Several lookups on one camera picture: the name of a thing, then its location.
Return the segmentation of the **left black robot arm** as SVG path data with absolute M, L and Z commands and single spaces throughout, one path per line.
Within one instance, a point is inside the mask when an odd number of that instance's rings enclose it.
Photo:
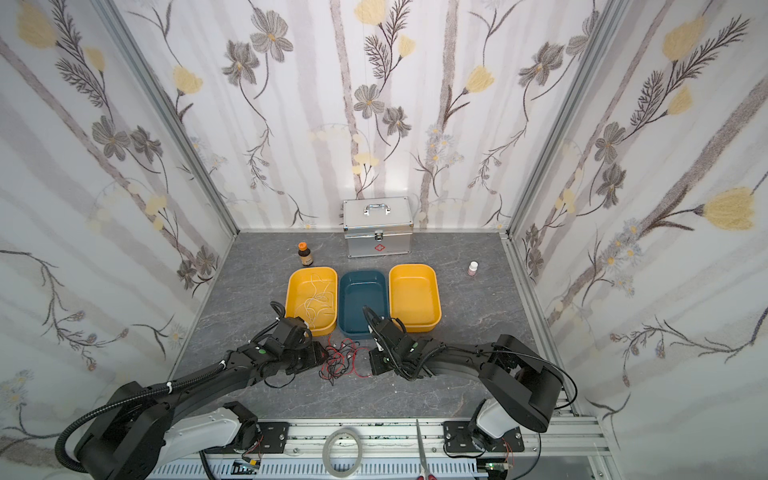
M 271 305 L 278 314 L 272 324 L 218 362 L 164 383 L 126 383 L 74 420 L 56 440 L 58 462 L 94 479 L 145 479 L 170 445 L 166 434 L 194 411 L 280 372 L 297 375 L 322 365 L 328 353 L 306 323 Z

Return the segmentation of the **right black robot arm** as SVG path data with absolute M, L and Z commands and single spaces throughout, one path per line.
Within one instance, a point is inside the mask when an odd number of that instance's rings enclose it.
M 555 363 L 518 338 L 502 334 L 491 343 L 449 344 L 429 336 L 415 337 L 402 322 L 362 308 L 377 349 L 369 354 L 373 375 L 392 371 L 416 381 L 455 375 L 479 381 L 491 397 L 481 402 L 468 422 L 472 448 L 490 452 L 505 434 L 524 427 L 548 430 L 555 411 L 578 397 L 575 380 Z

